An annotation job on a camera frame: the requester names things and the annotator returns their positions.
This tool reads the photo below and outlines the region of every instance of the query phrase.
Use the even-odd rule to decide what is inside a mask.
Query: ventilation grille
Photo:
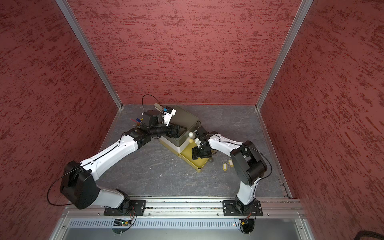
[[[69,228],[127,228],[114,227],[114,218],[73,218]],[[238,219],[180,219],[180,218],[155,218],[136,219],[132,228],[180,228],[180,229],[230,229],[239,228]]]
[[[69,228],[111,228],[113,219],[73,218]]]

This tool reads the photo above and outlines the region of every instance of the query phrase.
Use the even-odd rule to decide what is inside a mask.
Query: yellow tray
[[[188,144],[185,149],[178,153],[174,149],[172,149],[168,144],[163,142],[161,139],[159,140],[161,144],[163,144],[166,148],[168,148],[171,152],[176,154],[179,158],[182,158],[184,161],[186,161],[189,165],[191,165],[194,169],[196,169],[197,172],[201,172],[201,169],[206,164],[209,158],[198,158],[196,160],[192,159],[192,148],[197,147],[197,145],[193,142]]]

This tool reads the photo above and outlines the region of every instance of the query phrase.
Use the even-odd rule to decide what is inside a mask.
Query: white plastic part
[[[111,208],[117,208],[124,200],[124,195],[116,190],[111,190],[103,187],[99,187],[99,195],[92,205],[108,206]]]
[[[178,153],[181,153],[189,144],[189,140],[192,139],[191,137],[187,138],[181,145],[180,147],[176,147],[175,144],[171,143],[168,139],[166,139],[164,136],[160,137],[160,141],[163,141],[165,144],[170,146],[173,150],[175,150]]]
[[[155,103],[155,109],[162,113],[162,108],[161,108],[160,104]]]
[[[200,139],[197,137],[195,138],[195,144],[197,145],[197,147],[201,147],[200,145]]]
[[[240,189],[237,193],[237,198],[244,204],[248,205],[255,199],[255,190],[257,184],[261,178],[258,178],[252,186],[245,185],[243,182],[240,182]]]
[[[212,149],[218,150],[228,156],[230,155],[230,152],[236,148],[239,148],[243,145],[242,142],[236,142],[231,139],[228,139],[226,137],[223,137],[221,134],[217,133],[213,135],[209,140],[209,145]]]
[[[175,109],[172,109],[171,113],[164,112],[164,116],[163,116],[164,124],[168,126],[171,117],[175,116],[175,114],[176,114],[176,110]]]
[[[100,178],[103,173],[105,173],[105,171],[107,171],[115,163],[117,163],[123,157],[136,150],[137,142],[134,141],[131,136],[122,136],[120,144],[119,141],[117,141],[106,149],[104,149],[103,151],[99,152],[98,154],[81,161],[80,164],[84,166],[85,164],[92,162],[91,164],[88,164],[83,168],[85,170],[92,170],[91,175],[96,181]]]

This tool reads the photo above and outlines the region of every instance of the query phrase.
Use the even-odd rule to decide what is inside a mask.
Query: white robotic arm
[[[101,205],[115,209],[115,215],[128,213],[129,197],[125,193],[97,186],[95,181],[115,163],[148,143],[152,137],[180,137],[185,128],[169,123],[176,111],[171,107],[163,110],[163,115],[155,110],[144,112],[140,126],[125,132],[119,141],[80,163],[68,163],[64,168],[60,192],[78,209]]]
[[[240,178],[237,199],[240,209],[250,205],[255,199],[255,189],[267,170],[262,156],[250,141],[245,143],[233,141],[217,132],[208,133],[203,127],[195,130],[197,147],[192,149],[192,158],[210,157],[212,150],[218,150],[232,158],[236,173]]]

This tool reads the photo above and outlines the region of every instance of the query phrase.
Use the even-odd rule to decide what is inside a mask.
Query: gray marble floor
[[[181,107],[197,116],[208,132],[217,131],[236,141],[252,141],[274,165],[253,106]],[[141,105],[124,106],[109,144],[117,141],[122,132],[131,129],[134,124],[131,119],[139,118],[141,113]],[[235,196],[240,180],[234,168],[228,167],[224,172],[222,167],[222,163],[227,162],[229,157],[218,152],[213,159],[198,173],[158,140],[152,139],[108,169],[97,184],[111,189],[119,188],[135,196]],[[274,169],[270,177],[259,183],[256,196],[283,197],[277,176]]]

